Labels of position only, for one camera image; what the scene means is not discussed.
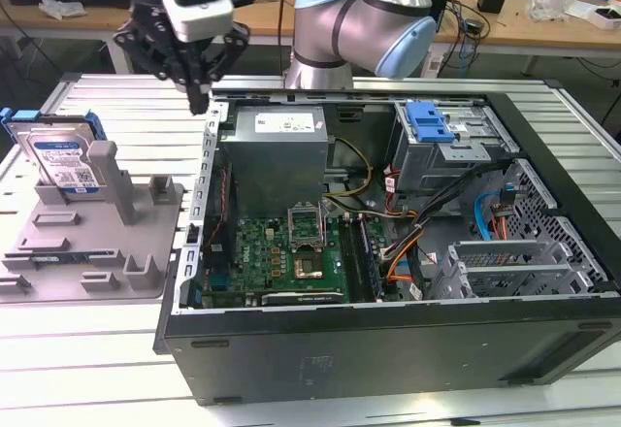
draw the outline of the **metal work platform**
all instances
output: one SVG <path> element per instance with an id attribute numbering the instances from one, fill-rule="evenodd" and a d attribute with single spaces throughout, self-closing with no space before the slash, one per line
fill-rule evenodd
<path id="1" fill-rule="evenodd" d="M 621 235 L 621 148 L 562 89 L 540 81 L 359 79 L 359 89 L 452 88 L 503 92 L 531 122 L 602 216 Z M 267 77 L 231 77 L 220 88 L 280 88 Z M 185 224 L 205 121 L 192 116 L 170 82 L 142 76 L 82 76 L 63 82 L 44 112 L 92 109 L 118 145 L 120 169 L 135 183 L 172 174 L 184 186 Z M 0 164 L 0 251 L 16 239 L 37 196 L 35 170 L 13 148 Z M 183 234 L 178 229 L 174 247 Z M 584 426 L 621 421 L 621 344 L 550 386 L 418 393 L 263 405 L 199 408 L 171 356 L 151 350 L 159 300 L 74 306 L 0 307 L 0 425 L 210 426 L 483 425 Z"/>

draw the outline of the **floor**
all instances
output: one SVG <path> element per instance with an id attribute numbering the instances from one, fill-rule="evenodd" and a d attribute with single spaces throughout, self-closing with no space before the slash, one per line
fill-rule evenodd
<path id="1" fill-rule="evenodd" d="M 32 44 L 21 41 L 21 46 L 23 54 L 18 61 L 9 60 L 0 49 L 0 109 L 4 107 L 39 108 L 59 78 L 58 73 Z M 113 72 L 106 51 L 102 49 L 102 44 L 97 42 L 45 40 L 42 49 L 64 72 Z M 283 50 L 282 56 L 286 68 L 288 49 Z M 464 77 L 490 80 L 526 79 L 521 74 L 525 59 L 521 55 L 481 55 Z M 611 80 L 621 79 L 621 66 L 614 68 L 589 66 L 599 75 Z M 251 47 L 230 74 L 277 75 L 277 49 L 267 46 Z M 441 75 L 444 78 L 460 78 L 462 72 L 447 67 Z M 612 87 L 611 81 L 595 76 L 572 58 L 542 57 L 533 70 L 531 79 L 559 81 L 598 121 L 604 117 L 611 103 L 621 92 L 620 87 Z M 605 128 L 612 135 L 621 131 L 621 104 L 615 107 L 606 121 Z M 6 132 L 0 129 L 0 159 L 4 157 L 10 146 L 11 142 Z"/>

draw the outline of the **white plastic bag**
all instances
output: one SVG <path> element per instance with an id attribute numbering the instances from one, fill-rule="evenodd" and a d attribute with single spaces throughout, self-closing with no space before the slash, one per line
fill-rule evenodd
<path id="1" fill-rule="evenodd" d="M 56 0 L 41 0 L 39 9 L 51 17 L 61 20 L 64 16 L 84 16 L 86 10 L 80 2 L 57 2 Z"/>
<path id="2" fill-rule="evenodd" d="M 528 5 L 528 16 L 533 21 L 550 21 L 560 19 L 567 21 L 565 9 L 574 0 L 531 0 Z"/>

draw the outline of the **green circuit board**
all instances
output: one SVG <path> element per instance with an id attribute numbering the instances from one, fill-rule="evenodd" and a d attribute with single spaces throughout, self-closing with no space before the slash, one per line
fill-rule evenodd
<path id="1" fill-rule="evenodd" d="M 368 220 L 373 248 L 386 245 L 384 226 L 379 219 Z M 247 218 L 238 221 L 235 261 L 226 284 L 218 292 L 210 290 L 208 280 L 205 294 L 222 301 L 222 307 L 239 305 L 256 293 L 266 292 L 339 292 L 349 302 L 345 270 L 341 256 L 339 226 L 336 218 L 328 218 L 321 251 L 300 247 L 295 252 L 289 244 L 287 218 Z M 316 223 L 302 218 L 296 221 L 296 237 L 317 233 Z"/>

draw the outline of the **workbench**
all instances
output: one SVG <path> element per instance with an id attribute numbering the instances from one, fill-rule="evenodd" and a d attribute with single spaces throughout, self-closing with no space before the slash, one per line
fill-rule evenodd
<path id="1" fill-rule="evenodd" d="M 104 42 L 118 74 L 132 73 L 132 64 L 125 52 L 113 41 L 113 34 L 129 19 L 129 12 L 118 8 L 86 8 L 86 16 L 66 17 L 61 21 L 45 15 L 37 6 L 6 6 L 11 17 L 30 37 L 43 39 L 84 39 Z M 283 43 L 291 45 L 293 7 L 285 4 L 282 19 Z M 256 46 L 275 45 L 278 31 L 278 1 L 255 3 L 235 10 L 235 21 L 252 31 L 250 43 Z M 0 38 L 19 39 L 21 33 L 0 12 Z"/>
<path id="2" fill-rule="evenodd" d="M 460 0 L 476 8 L 476 0 Z M 585 0 L 597 3 L 598 0 Z M 506 0 L 499 15 L 488 15 L 492 25 L 489 36 L 481 43 L 481 53 L 522 54 L 532 57 L 579 56 L 589 58 L 621 58 L 621 31 L 604 31 L 576 17 L 567 22 L 534 22 L 527 13 L 530 0 Z M 292 43 L 294 26 L 294 0 L 286 0 L 282 20 L 282 43 Z M 88 15 L 69 17 L 62 21 L 46 16 L 37 6 L 7 6 L 13 19 L 35 38 L 87 39 L 103 41 L 108 46 L 114 70 L 120 74 L 131 72 L 131 62 L 112 40 L 115 31 L 129 18 L 125 10 L 113 8 L 87 8 Z M 465 12 L 465 16 L 476 15 Z M 252 45 L 277 44 L 278 0 L 261 1 L 235 11 L 235 21 L 248 25 L 252 31 Z M 0 37 L 19 38 L 17 31 L 0 12 Z M 457 21 L 445 14 L 441 29 L 436 35 L 423 65 L 422 77 L 434 78 L 445 55 L 457 37 Z M 528 74 L 536 62 L 531 58 L 524 68 Z"/>
<path id="3" fill-rule="evenodd" d="M 227 77 L 216 85 L 232 90 L 281 86 L 271 77 Z M 355 86 L 506 93 L 621 235 L 621 147 L 565 90 L 541 81 L 370 78 L 356 79 Z M 41 108 L 65 115 L 87 109 L 99 115 L 109 139 L 118 144 L 119 168 L 128 170 L 133 182 L 172 174 L 183 184 L 179 225 L 184 224 L 205 124 L 189 113 L 185 95 L 171 82 L 152 77 L 90 75 L 60 83 Z M 37 178 L 17 146 L 0 164 L 0 253 L 16 240 L 37 200 Z M 179 230 L 174 248 L 182 242 Z M 467 418 L 485 425 L 577 427 L 616 426 L 621 420 L 621 344 L 549 386 L 200 408 L 173 358 L 151 350 L 159 311 L 159 299 L 0 306 L 0 425 L 333 427 L 436 420 L 434 425 L 447 426 L 451 418 Z"/>
<path id="4" fill-rule="evenodd" d="M 477 0 L 459 1 L 478 11 Z M 603 0 L 582 1 L 605 4 Z M 491 31 L 479 45 L 478 52 L 529 56 L 522 70 L 525 75 L 530 74 L 539 56 L 621 58 L 621 31 L 598 29 L 590 22 L 573 16 L 569 16 L 567 21 L 535 22 L 527 13 L 529 2 L 531 0 L 506 0 L 499 14 L 484 14 L 490 22 Z M 467 10 L 464 10 L 464 16 L 480 20 L 475 13 Z M 457 19 L 445 12 L 441 29 L 425 60 L 423 77 L 438 75 L 445 55 L 455 42 L 457 31 Z"/>

